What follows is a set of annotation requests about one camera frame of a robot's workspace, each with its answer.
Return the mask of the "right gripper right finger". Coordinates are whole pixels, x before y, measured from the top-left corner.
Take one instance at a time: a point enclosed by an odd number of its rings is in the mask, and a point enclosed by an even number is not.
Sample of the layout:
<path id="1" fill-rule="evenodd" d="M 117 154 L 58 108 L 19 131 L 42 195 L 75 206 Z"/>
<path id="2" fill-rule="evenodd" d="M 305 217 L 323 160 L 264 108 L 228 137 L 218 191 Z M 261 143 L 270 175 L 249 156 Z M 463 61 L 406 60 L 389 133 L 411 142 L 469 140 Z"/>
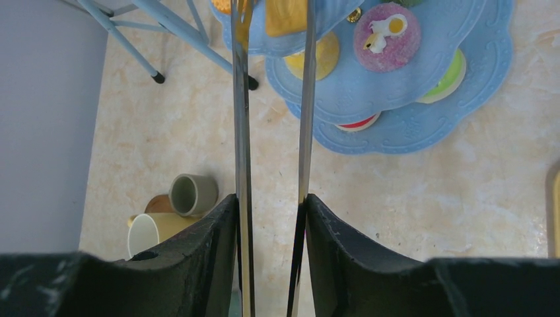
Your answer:
<path id="1" fill-rule="evenodd" d="M 558 316 L 559 260 L 420 262 L 365 236 L 315 195 L 307 248 L 317 316 Z"/>

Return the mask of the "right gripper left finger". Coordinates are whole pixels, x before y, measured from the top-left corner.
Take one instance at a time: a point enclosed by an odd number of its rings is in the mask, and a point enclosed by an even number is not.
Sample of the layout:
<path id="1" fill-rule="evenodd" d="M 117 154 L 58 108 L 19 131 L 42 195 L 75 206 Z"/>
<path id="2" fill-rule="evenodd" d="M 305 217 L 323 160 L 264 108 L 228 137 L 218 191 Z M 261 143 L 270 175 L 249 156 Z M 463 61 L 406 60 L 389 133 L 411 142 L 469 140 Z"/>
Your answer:
<path id="1" fill-rule="evenodd" d="M 130 260 L 84 252 L 3 254 L 2 316 L 227 316 L 238 202 Z"/>

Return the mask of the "red donut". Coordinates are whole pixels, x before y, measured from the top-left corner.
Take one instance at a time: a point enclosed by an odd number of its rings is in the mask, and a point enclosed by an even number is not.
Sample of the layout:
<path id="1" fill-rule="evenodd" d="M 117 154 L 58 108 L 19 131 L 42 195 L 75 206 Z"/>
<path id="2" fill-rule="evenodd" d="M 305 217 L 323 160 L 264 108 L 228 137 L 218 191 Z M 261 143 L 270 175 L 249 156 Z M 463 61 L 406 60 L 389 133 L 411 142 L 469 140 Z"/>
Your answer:
<path id="1" fill-rule="evenodd" d="M 372 126 L 379 118 L 379 116 L 381 115 L 381 113 L 377 113 L 374 114 L 373 116 L 359 121 L 359 122 L 355 122 L 355 123 L 347 123 L 347 124 L 341 124 L 341 125 L 335 125 L 336 128 L 342 130 L 342 131 L 346 131 L 346 132 L 356 132 L 356 131 L 362 131 L 364 129 L 369 128 L 370 126 Z"/>

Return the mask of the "green donut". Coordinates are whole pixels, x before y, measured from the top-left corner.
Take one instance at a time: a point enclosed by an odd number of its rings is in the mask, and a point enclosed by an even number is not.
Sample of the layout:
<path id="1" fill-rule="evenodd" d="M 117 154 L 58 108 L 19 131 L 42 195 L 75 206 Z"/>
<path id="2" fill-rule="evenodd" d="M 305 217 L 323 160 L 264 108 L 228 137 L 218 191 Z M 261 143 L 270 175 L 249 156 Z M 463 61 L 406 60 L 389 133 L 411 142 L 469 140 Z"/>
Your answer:
<path id="1" fill-rule="evenodd" d="M 467 61 L 461 49 L 454 53 L 452 63 L 437 85 L 427 94 L 417 99 L 422 104 L 432 104 L 450 96 L 464 80 L 467 70 Z"/>

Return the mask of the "yellow cupcake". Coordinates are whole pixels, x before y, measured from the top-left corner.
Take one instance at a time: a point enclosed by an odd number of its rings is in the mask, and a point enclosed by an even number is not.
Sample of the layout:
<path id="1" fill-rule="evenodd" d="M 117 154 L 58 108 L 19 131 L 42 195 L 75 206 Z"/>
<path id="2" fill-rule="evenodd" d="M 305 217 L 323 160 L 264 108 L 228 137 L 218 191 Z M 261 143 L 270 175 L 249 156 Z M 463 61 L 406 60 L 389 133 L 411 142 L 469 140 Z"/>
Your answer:
<path id="1" fill-rule="evenodd" d="M 327 77 L 339 60 L 339 40 L 334 32 L 327 33 L 316 44 L 316 77 L 320 81 Z M 298 79 L 303 80 L 305 50 L 284 57 L 288 70 Z"/>

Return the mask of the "pink cupcake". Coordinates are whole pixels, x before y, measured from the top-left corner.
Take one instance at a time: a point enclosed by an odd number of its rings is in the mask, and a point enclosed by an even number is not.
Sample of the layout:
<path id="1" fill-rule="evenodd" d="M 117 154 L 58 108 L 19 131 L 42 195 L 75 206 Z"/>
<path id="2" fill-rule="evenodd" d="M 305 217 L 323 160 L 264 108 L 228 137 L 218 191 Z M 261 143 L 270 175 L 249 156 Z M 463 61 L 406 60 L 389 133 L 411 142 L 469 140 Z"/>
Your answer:
<path id="1" fill-rule="evenodd" d="M 381 3 L 361 16 L 353 32 L 353 51 L 363 68 L 387 73 L 407 65 L 422 40 L 421 25 L 407 8 Z"/>

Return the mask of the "metal tongs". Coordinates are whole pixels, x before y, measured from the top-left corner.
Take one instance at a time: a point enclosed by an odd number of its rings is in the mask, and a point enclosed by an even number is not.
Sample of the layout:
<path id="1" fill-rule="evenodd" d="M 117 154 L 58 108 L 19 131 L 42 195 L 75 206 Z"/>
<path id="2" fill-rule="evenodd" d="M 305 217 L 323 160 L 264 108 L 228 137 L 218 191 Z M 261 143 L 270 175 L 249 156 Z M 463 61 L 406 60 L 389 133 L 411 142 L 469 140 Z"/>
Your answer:
<path id="1" fill-rule="evenodd" d="M 311 123 L 290 115 L 267 80 L 254 78 L 249 48 L 254 1 L 232 1 L 235 190 L 243 316 L 304 316 L 302 287 Z"/>

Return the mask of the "green cupcake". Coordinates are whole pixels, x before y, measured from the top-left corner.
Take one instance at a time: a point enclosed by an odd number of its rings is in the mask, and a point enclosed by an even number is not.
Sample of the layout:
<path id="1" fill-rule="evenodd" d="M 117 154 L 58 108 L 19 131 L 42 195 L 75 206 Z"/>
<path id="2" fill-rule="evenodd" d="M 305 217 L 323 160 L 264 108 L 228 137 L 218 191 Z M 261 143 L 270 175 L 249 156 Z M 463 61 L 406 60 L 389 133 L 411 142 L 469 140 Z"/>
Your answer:
<path id="1" fill-rule="evenodd" d="M 381 0 L 382 3 L 395 3 L 401 7 L 411 8 L 420 5 L 424 0 Z"/>

